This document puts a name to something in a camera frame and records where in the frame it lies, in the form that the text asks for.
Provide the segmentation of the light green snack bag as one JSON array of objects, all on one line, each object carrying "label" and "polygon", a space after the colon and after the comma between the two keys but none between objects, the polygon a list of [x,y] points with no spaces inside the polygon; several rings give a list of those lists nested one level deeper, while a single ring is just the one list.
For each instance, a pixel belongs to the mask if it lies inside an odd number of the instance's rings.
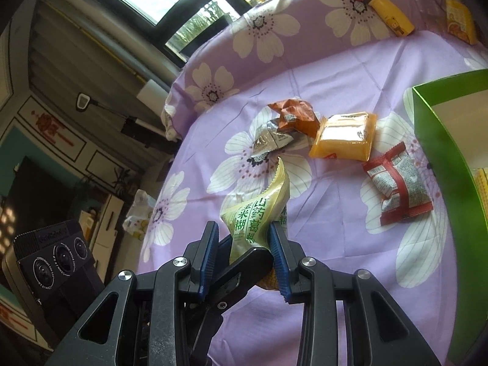
[{"label": "light green snack bag", "polygon": [[280,220],[289,197],[289,176],[284,161],[278,158],[274,177],[265,191],[221,213],[231,236],[229,264],[235,263],[250,249],[271,249],[268,240],[270,224]]}]

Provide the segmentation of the soda cracker packet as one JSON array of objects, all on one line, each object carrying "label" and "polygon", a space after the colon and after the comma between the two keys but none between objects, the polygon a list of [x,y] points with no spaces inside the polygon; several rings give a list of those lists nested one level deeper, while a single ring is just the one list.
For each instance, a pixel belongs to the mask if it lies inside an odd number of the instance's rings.
[{"label": "soda cracker packet", "polygon": [[488,215],[488,172],[487,168],[477,169],[474,173],[476,191],[481,200],[485,215]]}]

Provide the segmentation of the white plastic bag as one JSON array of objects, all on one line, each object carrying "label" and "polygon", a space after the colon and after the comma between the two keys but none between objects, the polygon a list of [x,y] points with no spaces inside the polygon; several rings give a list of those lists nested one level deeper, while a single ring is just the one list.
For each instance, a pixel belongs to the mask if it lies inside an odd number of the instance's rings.
[{"label": "white plastic bag", "polygon": [[124,232],[137,240],[144,240],[156,200],[142,189],[136,191],[133,203],[122,223]]}]

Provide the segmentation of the red silver snack packet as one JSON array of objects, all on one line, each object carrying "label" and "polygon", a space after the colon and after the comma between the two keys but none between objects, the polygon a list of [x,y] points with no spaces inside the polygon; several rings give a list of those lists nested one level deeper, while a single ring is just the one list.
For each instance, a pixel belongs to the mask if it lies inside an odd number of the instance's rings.
[{"label": "red silver snack packet", "polygon": [[362,167],[382,195],[381,226],[433,210],[431,198],[405,143],[398,143]]}]

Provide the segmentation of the orange yellow snack packet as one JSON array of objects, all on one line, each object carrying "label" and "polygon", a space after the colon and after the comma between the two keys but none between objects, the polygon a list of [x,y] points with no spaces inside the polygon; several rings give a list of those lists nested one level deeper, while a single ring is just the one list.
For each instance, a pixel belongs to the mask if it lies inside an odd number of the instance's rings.
[{"label": "orange yellow snack packet", "polygon": [[369,161],[377,115],[344,113],[323,117],[309,151],[313,159]]}]

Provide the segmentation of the silver grey snack packet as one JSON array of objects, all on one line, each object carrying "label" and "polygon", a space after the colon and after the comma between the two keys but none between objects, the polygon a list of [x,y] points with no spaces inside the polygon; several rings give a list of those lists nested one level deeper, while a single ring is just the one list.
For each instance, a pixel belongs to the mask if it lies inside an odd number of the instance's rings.
[{"label": "silver grey snack packet", "polygon": [[278,118],[260,125],[255,133],[251,158],[255,162],[263,161],[270,153],[285,148],[298,141],[301,133],[294,129],[282,130]]}]

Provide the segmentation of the green cardboard box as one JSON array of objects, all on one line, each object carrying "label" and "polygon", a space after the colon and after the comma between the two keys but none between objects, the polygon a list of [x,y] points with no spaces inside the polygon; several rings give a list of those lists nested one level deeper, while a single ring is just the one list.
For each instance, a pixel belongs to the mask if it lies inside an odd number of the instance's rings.
[{"label": "green cardboard box", "polygon": [[456,249],[457,311],[448,357],[487,363],[487,217],[475,171],[487,166],[487,71],[413,88],[414,130],[447,208]]}]

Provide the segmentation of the brown orange snack bag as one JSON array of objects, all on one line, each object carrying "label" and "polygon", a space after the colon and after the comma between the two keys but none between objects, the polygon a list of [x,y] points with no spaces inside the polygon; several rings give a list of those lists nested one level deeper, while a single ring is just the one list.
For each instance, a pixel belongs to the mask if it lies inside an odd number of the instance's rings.
[{"label": "brown orange snack bag", "polygon": [[294,129],[310,138],[315,138],[317,135],[320,123],[309,102],[289,98],[270,103],[268,107],[279,114],[280,129]]}]

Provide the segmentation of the purple floral bed sheet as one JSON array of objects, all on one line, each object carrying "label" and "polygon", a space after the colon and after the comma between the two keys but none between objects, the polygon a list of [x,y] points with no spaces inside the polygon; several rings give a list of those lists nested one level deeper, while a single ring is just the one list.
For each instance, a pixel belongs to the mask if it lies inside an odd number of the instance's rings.
[{"label": "purple floral bed sheet", "polygon": [[[412,86],[466,69],[465,47],[427,30],[414,0],[270,0],[196,52],[162,119],[181,147],[156,199],[139,259],[150,272],[183,253],[207,221],[289,176],[291,240],[335,269],[367,268],[447,359],[457,267],[445,194],[414,132]],[[432,209],[380,223],[382,196],[358,159],[309,154],[320,122],[376,123],[372,155],[398,143]]]}]

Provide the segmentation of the yellow drink bottle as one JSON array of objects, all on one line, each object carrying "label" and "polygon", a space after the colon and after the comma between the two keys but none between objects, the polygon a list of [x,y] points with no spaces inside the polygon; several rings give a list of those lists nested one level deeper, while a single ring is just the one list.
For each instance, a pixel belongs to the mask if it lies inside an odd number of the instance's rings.
[{"label": "yellow drink bottle", "polygon": [[359,0],[373,8],[386,26],[398,37],[406,37],[415,31],[409,18],[390,0]]}]

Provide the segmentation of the yellow juice carton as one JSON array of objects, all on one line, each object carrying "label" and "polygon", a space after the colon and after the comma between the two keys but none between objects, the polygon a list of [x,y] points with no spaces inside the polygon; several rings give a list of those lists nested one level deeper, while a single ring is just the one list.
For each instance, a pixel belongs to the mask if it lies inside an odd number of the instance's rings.
[{"label": "yellow juice carton", "polygon": [[470,45],[477,43],[475,23],[467,6],[457,0],[445,0],[447,33]]}]

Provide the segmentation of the clear plastic water bottle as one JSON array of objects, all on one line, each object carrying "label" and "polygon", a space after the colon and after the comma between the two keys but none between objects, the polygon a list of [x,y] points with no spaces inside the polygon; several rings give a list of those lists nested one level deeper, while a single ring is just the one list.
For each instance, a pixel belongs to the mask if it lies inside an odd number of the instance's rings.
[{"label": "clear plastic water bottle", "polygon": [[444,29],[444,12],[435,0],[414,0],[427,30],[438,34]]}]

